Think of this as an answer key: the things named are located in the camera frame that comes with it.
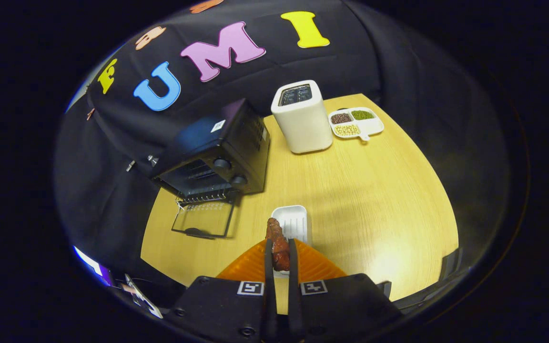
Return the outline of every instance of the blue letter u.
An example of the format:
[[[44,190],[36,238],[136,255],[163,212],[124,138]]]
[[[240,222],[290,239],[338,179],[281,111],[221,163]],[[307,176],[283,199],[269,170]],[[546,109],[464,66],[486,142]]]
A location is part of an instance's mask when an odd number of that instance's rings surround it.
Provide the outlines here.
[[[153,111],[163,111],[167,109],[177,100],[177,98],[179,98],[179,93],[181,93],[179,81],[167,67],[168,62],[162,62],[161,65],[155,67],[154,71],[152,71],[152,76],[161,78],[162,82],[168,87],[168,94],[162,98],[157,96],[150,88],[149,80],[143,80],[137,88],[135,88],[135,92],[133,93],[134,96],[141,99],[143,103]]]

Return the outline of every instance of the white divided tray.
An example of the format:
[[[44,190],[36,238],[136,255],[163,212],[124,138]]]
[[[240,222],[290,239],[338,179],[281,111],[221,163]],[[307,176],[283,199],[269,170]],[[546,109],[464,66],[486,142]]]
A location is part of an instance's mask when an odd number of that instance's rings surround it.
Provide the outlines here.
[[[372,119],[362,119],[357,120],[355,117],[353,117],[353,111],[367,111],[368,113],[372,114]],[[332,122],[332,117],[337,114],[346,114],[351,119],[351,121],[347,121],[345,123],[338,123],[334,124]],[[364,141],[370,140],[370,135],[377,134],[379,132],[382,132],[385,129],[385,125],[381,121],[381,119],[368,107],[353,107],[350,109],[342,109],[338,111],[333,111],[329,115],[327,115],[327,120],[329,121],[329,126],[331,126],[332,131],[335,135],[337,135],[340,138],[355,138],[359,137]],[[359,129],[359,134],[355,135],[340,135],[336,132],[336,128],[338,126],[345,126],[345,125],[355,125]]]
[[[298,239],[312,246],[311,228],[308,222],[308,213],[304,206],[294,205],[276,208],[271,217],[279,221],[285,238]],[[275,278],[289,277],[289,272],[273,272]]]

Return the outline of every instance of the toaster oven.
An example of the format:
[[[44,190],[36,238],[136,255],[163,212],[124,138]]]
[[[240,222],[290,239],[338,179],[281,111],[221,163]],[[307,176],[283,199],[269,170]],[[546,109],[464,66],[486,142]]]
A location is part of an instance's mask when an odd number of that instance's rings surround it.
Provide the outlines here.
[[[177,223],[177,216],[172,230],[205,238],[226,237],[237,198],[264,189],[269,147],[264,120],[246,99],[208,113],[181,130],[159,158],[151,159],[151,180],[176,195],[177,215],[199,208],[229,208],[229,213],[223,231],[207,227],[217,226],[220,219],[199,220],[204,227],[185,227]],[[207,202],[219,202],[219,206]],[[196,215],[219,218],[205,211]]]

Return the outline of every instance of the sausage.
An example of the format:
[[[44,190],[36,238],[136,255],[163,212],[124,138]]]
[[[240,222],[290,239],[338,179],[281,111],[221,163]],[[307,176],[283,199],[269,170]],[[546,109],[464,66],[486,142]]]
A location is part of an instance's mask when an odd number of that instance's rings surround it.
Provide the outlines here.
[[[266,239],[270,239],[273,243],[273,268],[275,271],[289,271],[289,243],[283,236],[283,228],[277,219],[268,219]]]

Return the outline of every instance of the pink letter m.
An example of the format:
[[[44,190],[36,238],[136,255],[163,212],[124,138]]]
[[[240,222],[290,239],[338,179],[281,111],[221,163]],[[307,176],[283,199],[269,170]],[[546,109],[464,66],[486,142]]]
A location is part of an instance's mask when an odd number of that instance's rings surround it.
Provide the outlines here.
[[[266,49],[258,48],[244,31],[244,21],[235,22],[220,31],[218,46],[201,41],[183,49],[181,56],[190,57],[194,65],[202,73],[200,80],[207,82],[220,74],[219,68],[213,68],[207,61],[230,68],[232,65],[230,50],[236,54],[237,63],[252,61],[266,53]]]

